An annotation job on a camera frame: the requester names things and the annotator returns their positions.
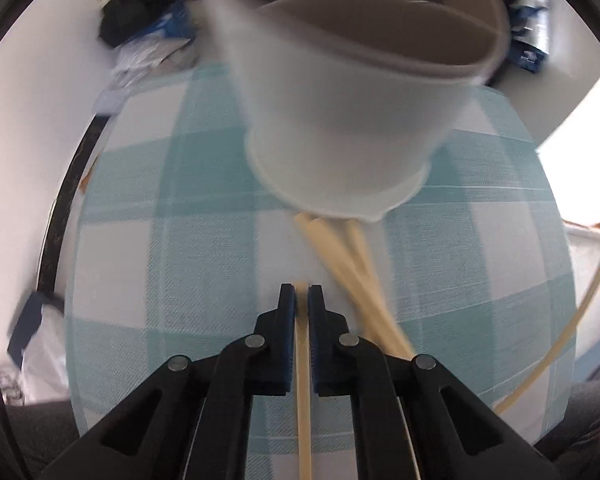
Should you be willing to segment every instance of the chopstick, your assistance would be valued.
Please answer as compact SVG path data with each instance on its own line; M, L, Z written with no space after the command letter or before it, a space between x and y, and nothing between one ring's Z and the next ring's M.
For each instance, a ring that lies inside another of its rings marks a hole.
M338 235L323 219L311 219L306 213L300 213L295 216L295 221L324 265L348 292L370 334L378 338L382 350L396 357L413 358L413 346L389 313L379 290L362 229L352 224L347 228L352 234L352 244L356 246L356 263Z
M298 417L299 480L311 480L311 355L309 349L309 318L307 312L307 282L294 283L298 305L294 337L296 364L296 413Z

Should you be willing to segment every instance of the table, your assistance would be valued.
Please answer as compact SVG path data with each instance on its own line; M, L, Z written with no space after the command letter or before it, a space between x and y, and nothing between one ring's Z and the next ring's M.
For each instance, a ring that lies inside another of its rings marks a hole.
M349 303L254 179L226 68L145 86L115 122L87 190L66 306L67 366L84 432L173 354L219 352L276 306L280 284ZM510 393L571 317L554 197L506 98L477 89L423 189L365 226L388 303L418 351L480 398ZM562 419L574 340L504 414L533 442ZM347 399L313 399L314 476L355 478ZM254 400L248 478L297 477L294 397Z

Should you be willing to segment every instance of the cup base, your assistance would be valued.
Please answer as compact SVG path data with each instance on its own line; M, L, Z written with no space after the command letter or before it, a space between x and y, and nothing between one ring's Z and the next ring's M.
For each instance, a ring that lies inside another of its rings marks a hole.
M263 160L255 147L253 131L245 138L245 154L253 174L277 198L309 213L330 218L356 218L377 222L391 209L416 195L429 176L430 164L425 162L400 184L379 192L328 193L321 182L312 181L312 174L302 182L289 177L285 168L276 168Z

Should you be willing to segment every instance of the cup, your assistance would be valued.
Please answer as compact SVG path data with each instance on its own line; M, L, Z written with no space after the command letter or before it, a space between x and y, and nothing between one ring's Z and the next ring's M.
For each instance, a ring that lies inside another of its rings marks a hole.
M377 219L416 192L508 43L500 0L206 5L250 123L254 173L328 216L369 218L375 200Z

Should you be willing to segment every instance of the person's leg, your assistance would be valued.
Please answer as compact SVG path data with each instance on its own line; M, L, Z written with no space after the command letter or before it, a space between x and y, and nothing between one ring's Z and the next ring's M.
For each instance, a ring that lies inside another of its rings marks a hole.
M7 406L13 433L33 478L78 439L71 402ZM19 479L0 426L0 480Z
M575 384L564 419L536 443L554 462L563 480L574 480L598 452L600 439L600 381Z

